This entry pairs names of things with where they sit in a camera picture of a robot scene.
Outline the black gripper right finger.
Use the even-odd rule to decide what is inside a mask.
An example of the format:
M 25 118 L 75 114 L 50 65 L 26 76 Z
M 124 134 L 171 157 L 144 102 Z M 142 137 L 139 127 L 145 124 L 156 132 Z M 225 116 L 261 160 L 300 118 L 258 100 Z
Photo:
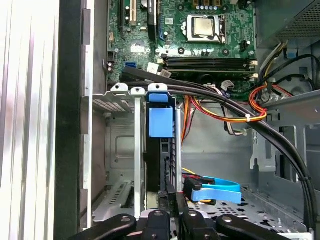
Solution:
M 176 193 L 179 240 L 283 240 L 284 237 L 232 214 L 215 220 L 191 210 L 182 192 Z

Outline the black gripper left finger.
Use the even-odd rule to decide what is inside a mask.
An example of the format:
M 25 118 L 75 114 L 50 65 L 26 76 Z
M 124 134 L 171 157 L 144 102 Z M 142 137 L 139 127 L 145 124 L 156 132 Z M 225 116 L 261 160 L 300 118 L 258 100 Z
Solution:
M 70 240 L 169 240 L 176 213 L 176 192 L 147 193 L 146 209 L 118 213 L 69 237 Z

